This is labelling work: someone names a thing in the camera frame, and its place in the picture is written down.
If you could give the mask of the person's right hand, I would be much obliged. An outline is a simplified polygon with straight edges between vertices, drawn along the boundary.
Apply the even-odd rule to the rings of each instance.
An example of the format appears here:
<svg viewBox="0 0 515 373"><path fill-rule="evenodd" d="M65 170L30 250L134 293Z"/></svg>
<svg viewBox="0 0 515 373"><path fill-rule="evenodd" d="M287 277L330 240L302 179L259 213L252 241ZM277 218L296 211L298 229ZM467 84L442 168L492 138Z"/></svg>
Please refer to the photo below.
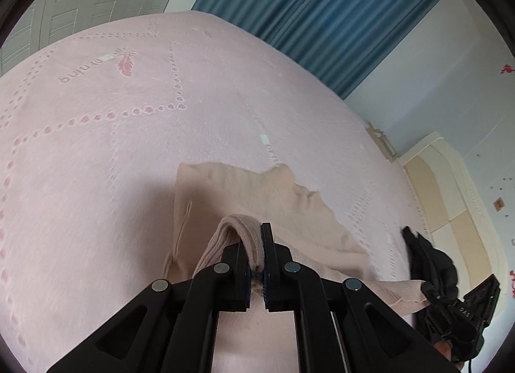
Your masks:
<svg viewBox="0 0 515 373"><path fill-rule="evenodd" d="M452 347L447 341L437 341L433 344L433 347L447 360L451 360L452 354Z"/></svg>

